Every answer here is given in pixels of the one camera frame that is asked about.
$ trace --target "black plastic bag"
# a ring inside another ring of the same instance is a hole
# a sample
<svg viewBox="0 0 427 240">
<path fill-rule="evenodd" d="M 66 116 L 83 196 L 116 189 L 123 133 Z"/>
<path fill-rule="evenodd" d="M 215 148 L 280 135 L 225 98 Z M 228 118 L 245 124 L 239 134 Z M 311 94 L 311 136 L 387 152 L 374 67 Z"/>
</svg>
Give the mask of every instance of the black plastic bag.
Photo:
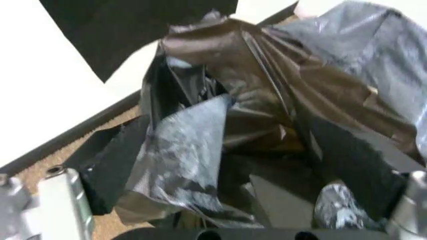
<svg viewBox="0 0 427 240">
<path fill-rule="evenodd" d="M 320 17 L 275 28 L 299 41 L 326 65 L 370 86 L 411 123 L 416 128 L 415 142 L 385 136 L 393 142 L 406 142 L 400 149 L 425 165 L 427 32 L 421 26 L 392 8 L 345 1 Z"/>
<path fill-rule="evenodd" d="M 405 185 L 400 173 L 422 169 L 405 155 L 419 155 L 416 128 L 287 33 L 226 18 L 180 29 L 161 41 L 143 81 L 151 123 L 116 208 L 125 223 L 187 209 L 220 227 L 260 227 L 251 209 L 219 198 L 226 156 L 310 150 L 314 170 L 325 165 L 378 218 Z"/>
</svg>

